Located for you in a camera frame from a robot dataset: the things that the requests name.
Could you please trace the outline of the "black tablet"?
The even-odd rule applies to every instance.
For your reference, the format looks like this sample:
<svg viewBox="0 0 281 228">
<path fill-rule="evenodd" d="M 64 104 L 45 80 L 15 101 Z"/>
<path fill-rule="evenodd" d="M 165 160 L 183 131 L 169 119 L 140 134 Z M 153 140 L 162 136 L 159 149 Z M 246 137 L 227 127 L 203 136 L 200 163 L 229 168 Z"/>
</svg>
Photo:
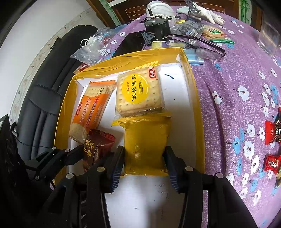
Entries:
<svg viewBox="0 0 281 228">
<path fill-rule="evenodd" d="M 133 32 L 126 36 L 121 42 L 112 57 L 121 56 L 124 54 L 142 51 L 153 42 L 154 35 L 147 33 L 147 31 Z"/>
</svg>

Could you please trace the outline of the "purple floral tablecloth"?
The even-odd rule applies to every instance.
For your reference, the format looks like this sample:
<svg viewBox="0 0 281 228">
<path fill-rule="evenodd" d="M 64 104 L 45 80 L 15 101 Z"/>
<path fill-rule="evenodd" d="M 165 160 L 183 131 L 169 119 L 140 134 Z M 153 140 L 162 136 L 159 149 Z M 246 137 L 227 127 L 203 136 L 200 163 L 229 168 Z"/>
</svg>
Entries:
<svg viewBox="0 0 281 228">
<path fill-rule="evenodd" d="M 263 169 L 266 155 L 280 153 L 265 144 L 264 122 L 280 107 L 280 58 L 257 45 L 259 33 L 224 15 L 222 30 L 234 45 L 226 56 L 192 66 L 205 134 L 205 172 L 225 174 L 258 227 L 280 227 L 280 187 Z M 107 197 L 112 227 L 177 227 L 183 196 L 168 178 L 127 176 Z"/>
</svg>

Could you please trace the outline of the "small red candy pack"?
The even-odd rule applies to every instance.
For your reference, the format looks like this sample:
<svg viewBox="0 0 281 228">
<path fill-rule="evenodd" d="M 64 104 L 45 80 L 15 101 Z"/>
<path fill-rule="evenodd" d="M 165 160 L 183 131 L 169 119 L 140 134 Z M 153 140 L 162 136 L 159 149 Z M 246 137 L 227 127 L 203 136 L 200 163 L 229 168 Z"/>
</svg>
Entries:
<svg viewBox="0 0 281 228">
<path fill-rule="evenodd" d="M 267 155 L 264 161 L 264 170 L 277 174 L 280 167 L 280 155 Z"/>
</svg>

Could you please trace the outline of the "plain yellow snack pack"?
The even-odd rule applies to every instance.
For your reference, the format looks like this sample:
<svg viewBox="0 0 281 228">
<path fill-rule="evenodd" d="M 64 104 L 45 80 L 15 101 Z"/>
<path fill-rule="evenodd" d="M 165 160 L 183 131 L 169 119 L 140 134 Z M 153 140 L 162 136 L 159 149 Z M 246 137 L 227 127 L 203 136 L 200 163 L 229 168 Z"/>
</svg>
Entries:
<svg viewBox="0 0 281 228">
<path fill-rule="evenodd" d="M 122 117 L 113 121 L 112 125 L 121 126 L 125 130 L 126 175 L 168 175 L 162 154 L 171 128 L 170 113 Z"/>
</svg>

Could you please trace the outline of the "clear plastic bag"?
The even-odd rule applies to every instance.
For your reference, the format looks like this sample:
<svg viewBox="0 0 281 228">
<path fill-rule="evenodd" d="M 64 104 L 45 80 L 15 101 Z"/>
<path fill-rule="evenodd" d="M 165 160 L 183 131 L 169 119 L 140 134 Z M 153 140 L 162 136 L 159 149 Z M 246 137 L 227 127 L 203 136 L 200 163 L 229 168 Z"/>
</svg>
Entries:
<svg viewBox="0 0 281 228">
<path fill-rule="evenodd" d="M 109 27 L 98 29 L 93 36 L 84 38 L 80 42 L 81 48 L 70 57 L 75 58 L 88 66 L 94 65 L 100 59 L 100 55 L 106 50 L 107 45 L 115 34 L 116 31 Z"/>
</svg>

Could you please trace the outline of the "glass water pitcher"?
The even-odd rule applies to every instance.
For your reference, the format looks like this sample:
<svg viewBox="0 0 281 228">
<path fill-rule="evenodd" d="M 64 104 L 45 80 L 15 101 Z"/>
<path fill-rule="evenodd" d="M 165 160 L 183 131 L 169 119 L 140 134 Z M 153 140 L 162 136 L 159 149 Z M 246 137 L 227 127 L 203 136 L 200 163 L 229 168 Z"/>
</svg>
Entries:
<svg viewBox="0 0 281 228">
<path fill-rule="evenodd" d="M 276 55 L 280 50 L 280 33 L 266 19 L 262 21 L 257 44 L 270 56 Z"/>
</svg>

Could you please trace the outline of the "black office chair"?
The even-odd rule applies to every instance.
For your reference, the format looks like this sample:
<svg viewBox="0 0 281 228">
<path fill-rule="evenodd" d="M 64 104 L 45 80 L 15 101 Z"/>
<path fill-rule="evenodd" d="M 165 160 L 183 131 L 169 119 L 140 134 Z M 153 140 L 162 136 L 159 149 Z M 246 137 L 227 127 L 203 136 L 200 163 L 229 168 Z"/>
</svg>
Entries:
<svg viewBox="0 0 281 228">
<path fill-rule="evenodd" d="M 81 41 L 97 30 L 95 26 L 78 25 L 51 46 L 27 91 L 17 121 L 16 142 L 22 160 L 31 160 L 53 147 L 62 101 L 81 64 L 71 56 L 80 49 Z"/>
</svg>

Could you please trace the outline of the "black phone stand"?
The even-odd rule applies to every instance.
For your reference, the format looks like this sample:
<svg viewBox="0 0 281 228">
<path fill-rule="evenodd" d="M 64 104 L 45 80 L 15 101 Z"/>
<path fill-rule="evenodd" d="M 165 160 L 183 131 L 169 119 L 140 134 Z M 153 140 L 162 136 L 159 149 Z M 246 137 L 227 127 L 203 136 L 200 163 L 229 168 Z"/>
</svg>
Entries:
<svg viewBox="0 0 281 228">
<path fill-rule="evenodd" d="M 190 18 L 192 13 L 197 13 L 197 8 L 194 5 L 194 3 L 192 2 L 192 0 L 185 0 L 185 3 L 187 5 L 188 9 L 188 14 L 187 14 L 187 19 Z"/>
</svg>

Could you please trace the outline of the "colourful booklet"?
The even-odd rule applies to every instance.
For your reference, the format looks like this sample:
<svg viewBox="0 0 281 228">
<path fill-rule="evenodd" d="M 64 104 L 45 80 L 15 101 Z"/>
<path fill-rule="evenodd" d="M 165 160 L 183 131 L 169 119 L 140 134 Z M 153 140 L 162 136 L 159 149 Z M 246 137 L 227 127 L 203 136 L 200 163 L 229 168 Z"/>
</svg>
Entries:
<svg viewBox="0 0 281 228">
<path fill-rule="evenodd" d="M 178 42 L 174 39 L 167 41 L 153 41 L 151 48 L 182 48 L 188 59 L 188 62 L 192 65 L 203 65 L 204 59 L 196 54 L 195 49 L 188 46 L 186 43 Z"/>
</svg>

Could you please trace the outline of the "eyeglasses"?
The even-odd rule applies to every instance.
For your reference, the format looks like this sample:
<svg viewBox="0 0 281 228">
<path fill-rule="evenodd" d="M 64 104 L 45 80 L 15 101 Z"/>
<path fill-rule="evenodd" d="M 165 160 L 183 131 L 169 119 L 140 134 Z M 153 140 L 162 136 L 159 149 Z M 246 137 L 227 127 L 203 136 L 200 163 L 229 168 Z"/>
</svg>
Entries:
<svg viewBox="0 0 281 228">
<path fill-rule="evenodd" d="M 203 59 L 219 61 L 226 55 L 223 48 L 195 36 L 173 34 L 163 36 L 162 39 L 168 46 L 179 47 L 183 50 L 192 49 L 195 54 Z"/>
</svg>

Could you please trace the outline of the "white glove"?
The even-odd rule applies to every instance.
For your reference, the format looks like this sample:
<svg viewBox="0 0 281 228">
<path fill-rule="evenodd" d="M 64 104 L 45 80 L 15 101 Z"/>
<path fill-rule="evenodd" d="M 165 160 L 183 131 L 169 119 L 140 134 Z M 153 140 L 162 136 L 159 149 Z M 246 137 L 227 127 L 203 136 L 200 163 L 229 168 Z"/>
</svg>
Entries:
<svg viewBox="0 0 281 228">
<path fill-rule="evenodd" d="M 184 14 L 187 16 L 187 18 L 192 18 L 196 21 L 205 20 L 211 24 L 217 23 L 219 25 L 224 25 L 225 20 L 222 18 L 222 16 L 200 6 L 197 8 L 199 9 L 199 13 L 194 13 L 192 11 L 189 13 L 189 7 L 187 6 L 176 9 L 176 12 L 178 14 Z"/>
</svg>

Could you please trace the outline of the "green cracker packet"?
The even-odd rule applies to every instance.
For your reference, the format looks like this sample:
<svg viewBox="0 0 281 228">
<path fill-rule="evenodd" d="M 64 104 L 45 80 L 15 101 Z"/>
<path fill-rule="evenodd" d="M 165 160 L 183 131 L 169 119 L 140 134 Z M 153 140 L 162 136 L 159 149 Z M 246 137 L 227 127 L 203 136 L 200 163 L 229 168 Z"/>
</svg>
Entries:
<svg viewBox="0 0 281 228">
<path fill-rule="evenodd" d="M 204 25 L 202 36 L 212 43 L 235 44 L 227 34 L 213 26 Z"/>
</svg>

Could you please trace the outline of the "dark red snack pack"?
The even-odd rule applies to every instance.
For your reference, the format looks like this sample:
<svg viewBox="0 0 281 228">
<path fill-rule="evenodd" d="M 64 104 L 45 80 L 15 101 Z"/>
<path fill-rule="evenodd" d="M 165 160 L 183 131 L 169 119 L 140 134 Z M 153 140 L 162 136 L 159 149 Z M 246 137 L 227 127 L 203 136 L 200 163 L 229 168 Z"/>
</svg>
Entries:
<svg viewBox="0 0 281 228">
<path fill-rule="evenodd" d="M 87 172 L 93 165 L 102 160 L 112 149 L 116 138 L 110 133 L 92 129 L 89 131 L 83 146 L 82 167 Z"/>
</svg>

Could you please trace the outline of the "orange soda cracker pack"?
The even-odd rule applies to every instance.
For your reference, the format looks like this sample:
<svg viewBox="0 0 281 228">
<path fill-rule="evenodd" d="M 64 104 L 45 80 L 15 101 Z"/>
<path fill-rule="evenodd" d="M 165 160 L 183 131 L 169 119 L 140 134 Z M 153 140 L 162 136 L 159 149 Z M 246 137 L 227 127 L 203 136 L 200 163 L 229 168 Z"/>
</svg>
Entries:
<svg viewBox="0 0 281 228">
<path fill-rule="evenodd" d="M 71 139 L 84 143 L 90 130 L 98 127 L 115 87 L 114 80 L 89 82 L 70 125 Z"/>
</svg>

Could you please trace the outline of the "red black candy pack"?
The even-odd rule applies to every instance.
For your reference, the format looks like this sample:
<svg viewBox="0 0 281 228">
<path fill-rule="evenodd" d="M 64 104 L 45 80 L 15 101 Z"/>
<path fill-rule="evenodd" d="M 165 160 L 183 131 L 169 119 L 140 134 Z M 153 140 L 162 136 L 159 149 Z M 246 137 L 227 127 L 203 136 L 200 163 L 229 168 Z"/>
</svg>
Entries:
<svg viewBox="0 0 281 228">
<path fill-rule="evenodd" d="M 277 142 L 280 144 L 280 120 L 273 122 L 265 121 L 265 144 Z"/>
</svg>

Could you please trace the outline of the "yellow taped cardboard box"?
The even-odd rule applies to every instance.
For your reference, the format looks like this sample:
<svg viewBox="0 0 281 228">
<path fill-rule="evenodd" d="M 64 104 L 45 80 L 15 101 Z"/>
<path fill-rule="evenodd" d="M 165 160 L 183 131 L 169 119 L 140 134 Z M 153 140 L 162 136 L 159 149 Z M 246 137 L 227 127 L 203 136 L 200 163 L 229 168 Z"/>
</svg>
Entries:
<svg viewBox="0 0 281 228">
<path fill-rule="evenodd" d="M 84 71 L 74 75 L 69 82 L 66 94 L 64 96 L 60 113 L 57 121 L 56 133 L 54 138 L 54 146 L 63 149 L 68 145 L 68 132 L 70 129 L 70 111 L 74 110 L 78 91 L 79 79 L 103 79 L 108 75 L 119 73 L 125 70 L 132 70 L 136 67 L 145 66 L 158 62 L 161 65 L 180 63 L 185 80 L 187 92 L 190 95 L 190 102 L 193 111 L 196 141 L 195 168 L 200 172 L 205 171 L 205 145 L 204 145 L 204 129 L 201 114 L 200 100 L 188 59 L 181 48 L 166 49 L 148 49 L 133 53 L 117 56 L 101 63 L 95 64 Z"/>
</svg>

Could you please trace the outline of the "yellow label cracker pack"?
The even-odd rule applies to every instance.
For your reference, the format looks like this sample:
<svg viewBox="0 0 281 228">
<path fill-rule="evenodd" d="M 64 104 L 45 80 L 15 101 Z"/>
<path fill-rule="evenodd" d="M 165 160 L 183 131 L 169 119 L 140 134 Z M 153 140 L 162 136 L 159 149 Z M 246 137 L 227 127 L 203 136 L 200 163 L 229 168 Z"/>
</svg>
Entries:
<svg viewBox="0 0 281 228">
<path fill-rule="evenodd" d="M 132 117 L 164 109 L 158 66 L 142 66 L 118 75 L 115 111 Z"/>
</svg>

